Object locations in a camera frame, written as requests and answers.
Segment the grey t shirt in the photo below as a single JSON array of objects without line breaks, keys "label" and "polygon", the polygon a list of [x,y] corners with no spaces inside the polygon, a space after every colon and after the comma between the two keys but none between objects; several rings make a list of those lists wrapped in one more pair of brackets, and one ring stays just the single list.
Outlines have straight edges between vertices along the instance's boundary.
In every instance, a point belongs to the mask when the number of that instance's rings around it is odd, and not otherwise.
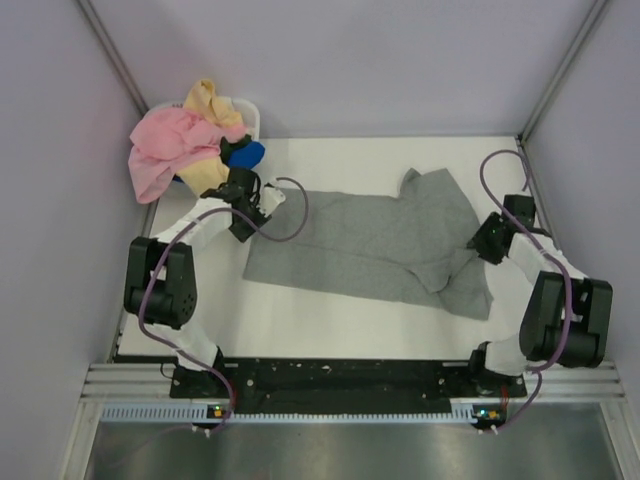
[{"label": "grey t shirt", "polygon": [[446,169],[410,169],[396,196],[285,190],[254,236],[246,280],[488,319],[485,267],[467,244],[480,227]]}]

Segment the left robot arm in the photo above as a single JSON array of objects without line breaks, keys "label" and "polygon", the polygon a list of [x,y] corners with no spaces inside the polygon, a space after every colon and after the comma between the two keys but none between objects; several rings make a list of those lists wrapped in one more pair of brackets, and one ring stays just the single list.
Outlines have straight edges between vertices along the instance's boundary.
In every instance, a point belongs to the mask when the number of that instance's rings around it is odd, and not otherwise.
[{"label": "left robot arm", "polygon": [[220,394],[227,374],[215,365],[219,347],[195,319],[195,257],[222,233],[246,242],[284,201],[274,183],[233,168],[225,183],[203,192],[171,227],[130,244],[124,309],[138,318],[146,337],[169,347],[184,368],[194,371],[192,384],[205,396]]}]

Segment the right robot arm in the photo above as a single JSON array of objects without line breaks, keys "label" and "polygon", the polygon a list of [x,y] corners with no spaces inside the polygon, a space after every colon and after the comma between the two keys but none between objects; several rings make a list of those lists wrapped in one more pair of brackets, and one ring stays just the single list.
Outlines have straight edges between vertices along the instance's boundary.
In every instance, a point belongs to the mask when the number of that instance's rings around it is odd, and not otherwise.
[{"label": "right robot arm", "polygon": [[485,341],[471,353],[466,380],[481,396],[527,370],[596,368],[604,359],[613,287],[572,266],[549,233],[535,226],[535,216],[532,197],[507,195],[468,243],[492,265],[510,261],[532,285],[518,333]]}]

